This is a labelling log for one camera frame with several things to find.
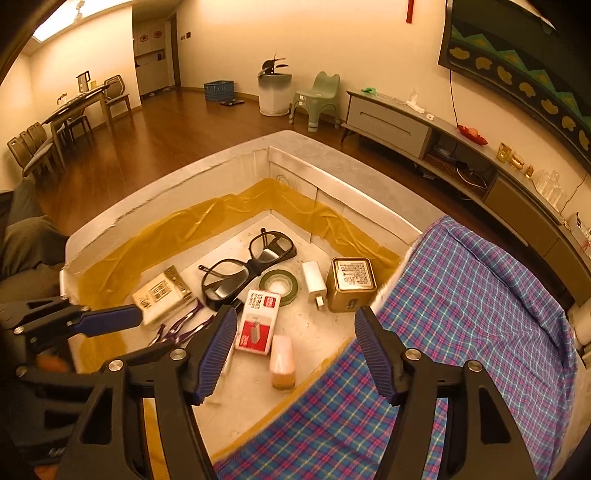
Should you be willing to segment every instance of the blue plaid cloth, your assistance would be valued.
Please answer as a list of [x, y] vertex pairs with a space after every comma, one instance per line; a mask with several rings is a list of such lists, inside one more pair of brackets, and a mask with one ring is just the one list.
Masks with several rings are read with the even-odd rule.
[[[424, 233], [377, 314], [437, 362], [482, 361], [547, 478], [576, 373], [564, 311], [505, 251], [445, 217]], [[423, 478], [436, 479], [447, 402], [437, 403]], [[283, 415], [215, 467], [221, 479], [373, 478], [398, 409], [377, 393], [357, 341]]]

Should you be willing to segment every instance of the white phone charger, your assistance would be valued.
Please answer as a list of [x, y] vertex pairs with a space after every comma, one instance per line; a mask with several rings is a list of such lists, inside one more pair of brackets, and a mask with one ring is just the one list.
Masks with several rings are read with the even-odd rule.
[[306, 289], [308, 289], [309, 301], [316, 304], [316, 308], [320, 310], [324, 306], [326, 300], [326, 283], [324, 277], [320, 273], [320, 268], [317, 262], [304, 262], [301, 265], [304, 271], [304, 279], [306, 281]]

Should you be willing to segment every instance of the red fruit plate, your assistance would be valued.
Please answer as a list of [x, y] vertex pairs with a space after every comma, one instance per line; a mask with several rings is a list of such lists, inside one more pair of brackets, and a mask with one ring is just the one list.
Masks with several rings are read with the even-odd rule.
[[472, 140], [474, 143], [477, 143], [479, 145], [488, 145], [488, 142], [486, 141], [486, 138], [484, 138], [482, 135], [477, 135], [476, 137], [474, 135], [472, 135], [469, 131], [468, 131], [468, 127], [464, 127], [463, 125], [458, 125], [457, 129], [460, 131], [460, 133], [462, 135], [464, 135], [464, 137]]

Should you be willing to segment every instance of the television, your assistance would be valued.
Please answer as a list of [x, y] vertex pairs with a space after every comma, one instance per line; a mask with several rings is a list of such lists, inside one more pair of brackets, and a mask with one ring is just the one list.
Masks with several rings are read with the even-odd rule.
[[439, 65], [522, 108], [591, 173], [591, 79], [545, 19], [511, 0], [447, 0]]

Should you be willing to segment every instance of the blue plastic basket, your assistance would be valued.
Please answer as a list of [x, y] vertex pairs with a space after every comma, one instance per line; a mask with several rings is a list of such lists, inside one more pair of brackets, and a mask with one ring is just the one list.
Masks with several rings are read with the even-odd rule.
[[203, 85], [205, 99], [212, 102], [223, 102], [234, 98], [234, 82], [231, 80], [218, 80]]

